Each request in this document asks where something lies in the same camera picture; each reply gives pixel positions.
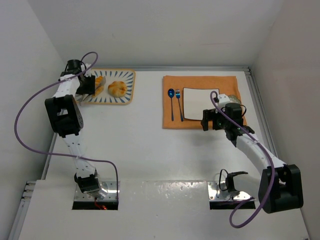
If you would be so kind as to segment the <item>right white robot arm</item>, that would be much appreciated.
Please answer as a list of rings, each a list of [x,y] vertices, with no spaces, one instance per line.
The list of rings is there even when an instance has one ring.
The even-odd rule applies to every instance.
[[[224,190],[246,192],[263,204],[268,213],[299,209],[304,204],[301,171],[295,164],[286,164],[274,156],[258,140],[252,128],[244,124],[242,105],[227,103],[222,111],[205,109],[200,122],[204,131],[224,130],[226,138],[253,163],[260,178],[246,171],[229,172]]]

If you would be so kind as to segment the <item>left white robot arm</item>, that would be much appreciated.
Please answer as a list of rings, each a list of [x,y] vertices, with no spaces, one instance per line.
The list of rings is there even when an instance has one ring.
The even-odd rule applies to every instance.
[[[72,155],[76,173],[74,181],[81,193],[98,198],[101,184],[96,167],[83,159],[86,148],[81,130],[84,120],[75,100],[77,95],[93,95],[96,90],[95,76],[81,60],[72,59],[61,73],[56,93],[44,102],[52,130],[67,145]]]

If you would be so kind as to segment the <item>silver metal tongs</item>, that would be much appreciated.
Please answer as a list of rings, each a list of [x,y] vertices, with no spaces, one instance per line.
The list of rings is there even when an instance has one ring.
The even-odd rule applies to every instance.
[[[78,103],[87,102],[90,98],[97,97],[103,90],[106,84],[106,78],[104,76],[99,76],[95,79],[95,90],[94,94],[82,94],[76,95],[76,100]]]

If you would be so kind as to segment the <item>orange striped croissant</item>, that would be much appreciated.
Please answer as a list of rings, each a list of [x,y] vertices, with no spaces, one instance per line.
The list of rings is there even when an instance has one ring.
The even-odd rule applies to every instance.
[[[103,90],[105,85],[105,79],[103,76],[99,76],[95,79],[95,90],[92,97],[97,97]]]

